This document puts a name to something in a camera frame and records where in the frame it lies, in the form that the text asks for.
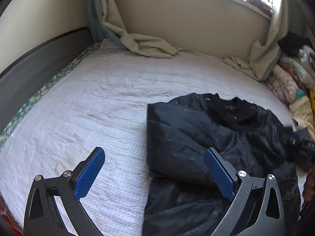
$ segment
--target white wall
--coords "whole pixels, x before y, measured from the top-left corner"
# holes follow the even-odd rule
[[[270,17],[242,0],[115,0],[128,33],[165,39],[175,47],[246,60],[265,43]]]
[[[37,45],[84,26],[85,0],[12,0],[0,17],[0,72]]]

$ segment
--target gray bed headboard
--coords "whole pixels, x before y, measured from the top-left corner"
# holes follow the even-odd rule
[[[0,74],[0,133],[23,104],[91,45],[88,28],[79,28],[35,47]]]

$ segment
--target white mattress cover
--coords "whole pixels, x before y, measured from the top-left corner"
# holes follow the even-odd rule
[[[219,93],[270,109],[283,124],[292,124],[287,107],[263,83],[218,58],[179,52],[173,59],[156,59],[113,48],[103,45],[84,59],[6,141],[0,153],[0,192],[21,226],[34,176],[60,176],[100,146],[106,162],[81,203],[105,236],[140,236],[150,184],[148,103],[191,92]],[[299,178],[301,187],[305,174],[299,172]],[[60,212],[76,234],[65,211]]]

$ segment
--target textured blue rubber pad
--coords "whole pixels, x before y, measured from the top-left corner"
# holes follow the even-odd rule
[[[205,151],[204,162],[223,197],[229,198],[229,200],[232,201],[235,197],[233,180],[221,165],[221,162],[218,161],[209,149]]]
[[[100,169],[104,165],[104,162],[105,152],[102,148],[100,148],[87,164],[87,166],[84,168],[81,175],[76,181],[76,190],[74,192],[74,195],[77,200],[87,195]]]

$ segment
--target green floral fabric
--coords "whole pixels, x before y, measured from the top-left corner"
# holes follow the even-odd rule
[[[85,51],[83,51],[76,59],[74,59],[69,65],[67,65],[64,69],[62,69],[59,73],[57,73],[49,82],[45,84],[35,95],[33,95],[16,113],[13,119],[9,122],[9,124],[4,128],[0,135],[0,152],[4,146],[5,141],[10,136],[12,131],[16,128],[16,126],[23,120],[25,115],[32,109],[32,107],[37,104],[37,102],[49,91],[49,89],[54,86],[58,81],[60,81],[63,77],[71,73],[77,65],[86,57],[93,54],[100,48],[101,42],[94,43],[87,47]]]

